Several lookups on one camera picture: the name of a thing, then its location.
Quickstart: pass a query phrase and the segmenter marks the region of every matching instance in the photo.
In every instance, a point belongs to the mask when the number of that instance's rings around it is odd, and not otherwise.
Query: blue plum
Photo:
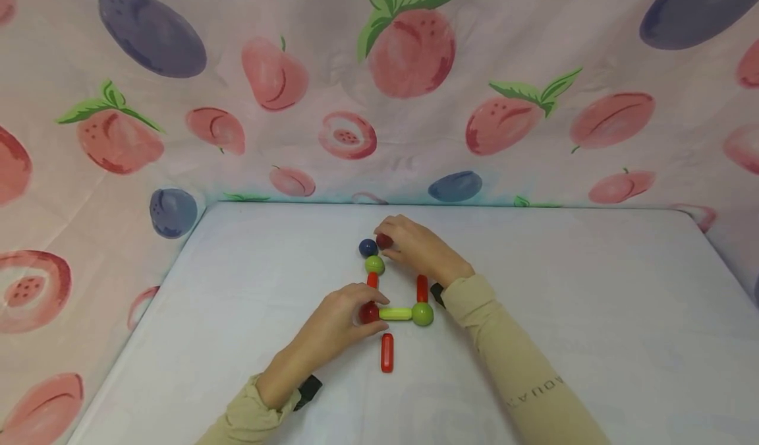
[[[192,77],[206,68],[206,47],[179,13],[158,0],[98,0],[100,20],[121,49],[155,74]]]
[[[686,49],[727,30],[759,0],[655,0],[640,39],[656,49]]]
[[[430,185],[428,193],[443,203],[468,200],[482,189],[482,179],[474,171],[460,171],[443,176]]]
[[[187,234],[198,218],[198,204],[185,190],[155,190],[150,197],[150,219],[153,228],[166,239],[178,239]]]

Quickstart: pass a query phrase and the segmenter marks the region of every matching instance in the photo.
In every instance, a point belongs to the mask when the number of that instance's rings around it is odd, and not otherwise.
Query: right hand
[[[392,249],[381,252],[384,256],[438,281],[444,289],[456,279],[474,275],[472,266],[443,239],[404,215],[386,217],[374,234],[388,235],[395,241]]]

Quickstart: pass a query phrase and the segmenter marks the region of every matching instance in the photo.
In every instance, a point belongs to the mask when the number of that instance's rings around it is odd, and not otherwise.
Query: toy structure
[[[389,249],[393,246],[390,236],[379,234],[376,241],[364,239],[358,245],[358,251],[366,260],[366,285],[374,289],[380,288],[380,275],[385,272],[385,262],[378,256],[380,249]],[[428,303],[430,296],[428,291],[428,279],[426,276],[416,277],[416,304],[410,309],[380,309],[373,301],[361,305],[358,310],[358,319],[361,324],[373,321],[413,321],[419,326],[428,326],[435,319],[434,311]],[[381,337],[381,351],[379,366],[384,373],[393,372],[395,360],[393,334],[386,333]]]

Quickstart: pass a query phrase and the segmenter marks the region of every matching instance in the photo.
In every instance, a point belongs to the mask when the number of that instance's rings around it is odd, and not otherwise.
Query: sleeve
[[[470,334],[525,445],[602,445],[609,439],[481,275],[443,292]]]
[[[256,389],[259,376],[250,377],[196,445],[260,445],[283,423],[300,401],[300,392],[295,390],[281,410],[268,409]]]

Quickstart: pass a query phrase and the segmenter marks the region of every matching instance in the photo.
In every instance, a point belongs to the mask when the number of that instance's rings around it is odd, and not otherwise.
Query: green ball
[[[367,274],[376,272],[377,275],[382,275],[385,271],[385,263],[379,256],[370,255],[369,257],[366,257],[366,261],[364,262],[364,269],[366,269]]]
[[[419,326],[427,326],[435,319],[435,312],[429,303],[420,301],[411,309],[411,320]]]

